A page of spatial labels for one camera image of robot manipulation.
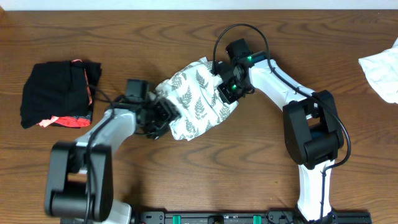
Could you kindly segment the white fern print garment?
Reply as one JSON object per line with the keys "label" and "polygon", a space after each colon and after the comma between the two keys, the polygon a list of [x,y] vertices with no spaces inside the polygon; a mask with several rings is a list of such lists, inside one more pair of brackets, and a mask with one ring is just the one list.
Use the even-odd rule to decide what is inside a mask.
{"label": "white fern print garment", "polygon": [[190,141],[219,125],[239,105],[223,102],[217,87],[222,84],[211,73],[212,62],[202,57],[156,86],[158,96],[176,107],[180,117],[169,124],[176,140]]}

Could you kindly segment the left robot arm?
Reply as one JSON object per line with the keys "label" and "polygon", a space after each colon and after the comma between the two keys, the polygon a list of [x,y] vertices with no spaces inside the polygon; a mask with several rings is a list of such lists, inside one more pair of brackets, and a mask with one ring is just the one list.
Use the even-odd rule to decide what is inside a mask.
{"label": "left robot arm", "polygon": [[134,134],[160,138],[180,113],[144,80],[128,80],[125,94],[113,100],[97,86],[89,88],[108,107],[86,134],[53,145],[44,211],[62,223],[133,223],[132,207],[113,197],[112,156]]}

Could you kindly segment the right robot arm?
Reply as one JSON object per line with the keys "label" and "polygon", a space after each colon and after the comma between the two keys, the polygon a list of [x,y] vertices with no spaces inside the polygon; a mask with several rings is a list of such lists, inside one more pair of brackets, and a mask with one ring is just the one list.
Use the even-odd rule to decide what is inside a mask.
{"label": "right robot arm", "polygon": [[259,90],[282,111],[285,146],[299,169],[298,220],[335,222],[329,203],[329,167],[344,140],[333,96],[302,86],[265,52],[252,52],[244,39],[231,42],[226,52],[230,62],[215,66],[223,81],[218,86],[222,101],[230,105]]}

